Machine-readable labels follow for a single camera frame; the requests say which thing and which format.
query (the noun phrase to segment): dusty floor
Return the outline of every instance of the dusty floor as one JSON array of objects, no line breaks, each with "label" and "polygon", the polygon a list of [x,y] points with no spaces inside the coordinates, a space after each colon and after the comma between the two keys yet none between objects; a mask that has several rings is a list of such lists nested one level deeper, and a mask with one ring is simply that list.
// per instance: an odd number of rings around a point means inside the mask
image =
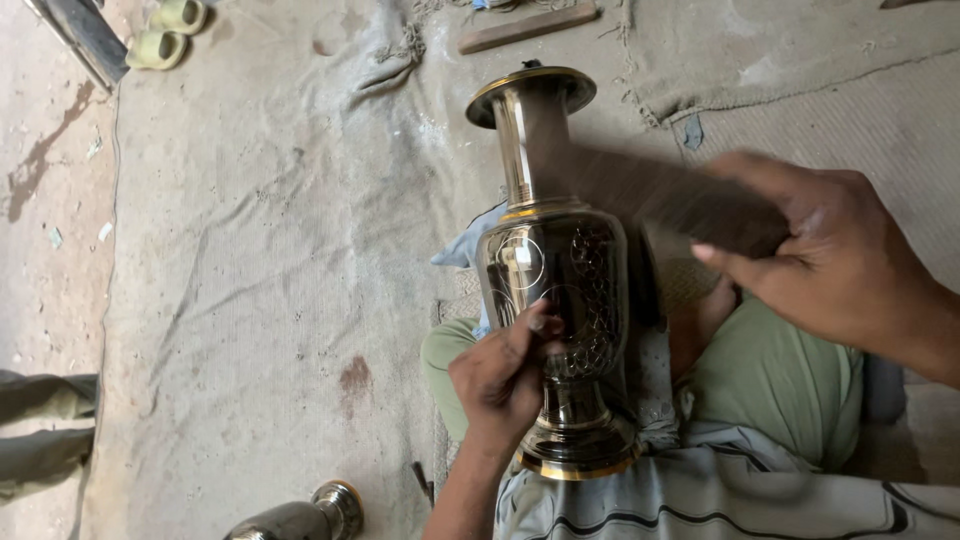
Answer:
[{"label": "dusty floor", "polygon": [[[138,15],[128,4],[105,10],[121,39]],[[0,42],[0,369],[96,372],[113,265],[112,234],[97,234],[112,222],[114,105],[22,2],[0,5],[0,35],[16,37]],[[24,422],[0,437],[83,425],[69,424]],[[0,506],[0,535],[66,538],[78,484]]]}]

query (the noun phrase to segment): brass vase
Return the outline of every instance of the brass vase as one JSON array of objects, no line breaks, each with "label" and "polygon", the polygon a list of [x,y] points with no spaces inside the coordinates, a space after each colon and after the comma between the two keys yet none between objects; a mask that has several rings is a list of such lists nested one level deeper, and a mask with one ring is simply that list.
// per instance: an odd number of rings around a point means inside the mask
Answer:
[{"label": "brass vase", "polygon": [[622,472],[639,455],[636,428],[607,408],[598,384],[627,338],[626,236],[613,216],[552,193],[537,168],[548,157],[533,144],[545,130],[568,139],[566,116],[595,93],[575,69],[538,66],[484,86],[467,108],[472,123],[496,128],[507,176],[507,211],[476,253],[491,324],[509,326],[539,298],[564,319],[567,353],[546,360],[543,409],[516,451],[553,479]]}]

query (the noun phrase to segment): green slipper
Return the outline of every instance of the green slipper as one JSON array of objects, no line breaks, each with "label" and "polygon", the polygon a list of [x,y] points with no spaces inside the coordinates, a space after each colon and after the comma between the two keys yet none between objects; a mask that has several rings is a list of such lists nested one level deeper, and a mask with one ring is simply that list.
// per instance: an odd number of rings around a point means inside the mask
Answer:
[{"label": "green slipper", "polygon": [[147,27],[151,30],[171,30],[193,36],[204,27],[206,5],[197,0],[164,0],[150,15]]},{"label": "green slipper", "polygon": [[127,65],[134,69],[170,69],[186,50],[186,37],[163,30],[144,30],[127,51]]}]

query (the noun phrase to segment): hand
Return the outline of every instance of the hand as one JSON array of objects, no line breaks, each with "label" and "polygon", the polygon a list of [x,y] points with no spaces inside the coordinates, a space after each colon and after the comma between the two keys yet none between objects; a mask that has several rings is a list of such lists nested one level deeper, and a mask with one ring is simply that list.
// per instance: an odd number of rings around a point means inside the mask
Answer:
[{"label": "hand", "polygon": [[565,350],[559,341],[564,321],[548,315],[549,308],[537,300],[509,328],[492,331],[450,362],[469,422],[467,440],[485,454],[512,454],[543,407],[540,362]]},{"label": "hand", "polygon": [[741,152],[717,158],[708,169],[775,203],[792,237],[772,258],[752,260],[704,244],[693,245],[693,255],[784,319],[904,363],[918,346],[957,328],[955,314],[940,316],[955,297],[926,271],[863,174]]}]

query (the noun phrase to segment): metal vase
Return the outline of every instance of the metal vase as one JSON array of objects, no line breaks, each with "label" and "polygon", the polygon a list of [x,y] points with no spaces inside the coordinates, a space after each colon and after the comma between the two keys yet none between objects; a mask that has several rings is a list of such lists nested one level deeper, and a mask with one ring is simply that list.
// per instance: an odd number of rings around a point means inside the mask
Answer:
[{"label": "metal vase", "polygon": [[360,495],[331,480],[310,502],[281,504],[245,520],[224,540],[350,540],[363,525]]},{"label": "metal vase", "polygon": [[607,408],[598,384],[627,338],[626,236],[613,216],[552,193],[537,168],[548,157],[534,144],[547,132],[566,140],[567,114],[595,93],[575,69],[539,66],[486,85],[467,109],[471,122],[497,129],[507,176],[507,212],[476,253],[491,323],[509,326],[539,298],[564,319],[567,353],[546,360],[543,410],[516,451],[553,479],[622,472],[639,455],[636,428]]}]

